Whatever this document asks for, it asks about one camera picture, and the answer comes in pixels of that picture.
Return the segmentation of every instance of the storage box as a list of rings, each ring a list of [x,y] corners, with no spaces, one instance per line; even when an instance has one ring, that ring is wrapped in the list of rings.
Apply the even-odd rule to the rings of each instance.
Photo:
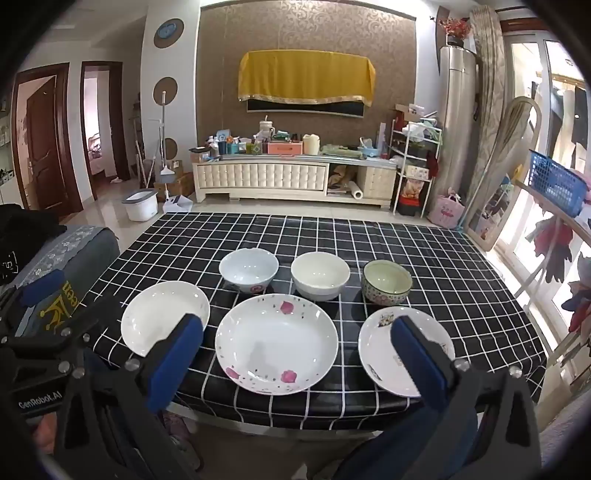
[[[167,160],[166,166],[170,168],[170,170],[174,171],[174,177],[176,179],[179,179],[183,176],[183,162],[181,162],[180,160]]]
[[[302,155],[303,145],[302,142],[269,142],[267,153],[269,155]]]
[[[417,167],[415,165],[406,165],[404,174],[417,180],[428,180],[429,169],[424,167]]]
[[[195,191],[195,182],[193,181],[193,173],[187,172],[183,174],[179,179],[176,179],[173,183],[167,183],[168,194],[171,197],[175,195],[184,195],[188,197]],[[163,202],[166,199],[164,194],[164,183],[154,183],[154,188],[158,190],[156,197],[159,201]]]

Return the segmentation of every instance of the curtain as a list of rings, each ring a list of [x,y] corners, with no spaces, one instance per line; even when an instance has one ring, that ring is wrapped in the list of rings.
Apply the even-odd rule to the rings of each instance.
[[[501,24],[496,12],[489,6],[475,8],[470,23],[480,60],[480,143],[474,175],[468,190],[468,199],[476,193],[486,164],[492,155],[503,114],[505,98],[505,45]]]

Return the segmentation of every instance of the door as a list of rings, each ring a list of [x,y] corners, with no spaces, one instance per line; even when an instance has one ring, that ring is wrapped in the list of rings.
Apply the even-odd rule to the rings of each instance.
[[[72,210],[57,150],[55,77],[27,99],[27,144],[39,209],[68,215]]]

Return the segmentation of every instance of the round wall decoration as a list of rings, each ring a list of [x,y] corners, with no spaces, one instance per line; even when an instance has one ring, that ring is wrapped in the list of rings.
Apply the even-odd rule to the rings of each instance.
[[[168,105],[177,96],[178,85],[177,81],[172,77],[164,77],[154,86],[154,102],[162,105],[162,92],[166,92],[166,99],[164,104]]]
[[[166,144],[166,160],[172,160],[177,156],[178,145],[172,138],[167,138],[164,142]]]
[[[184,23],[180,18],[171,18],[160,25],[154,34],[154,45],[166,48],[175,43],[183,34]]]

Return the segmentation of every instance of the plastic basket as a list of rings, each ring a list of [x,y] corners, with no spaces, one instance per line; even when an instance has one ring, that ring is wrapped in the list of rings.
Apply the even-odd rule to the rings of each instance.
[[[531,152],[530,186],[568,216],[581,213],[587,184],[571,171],[538,152]]]

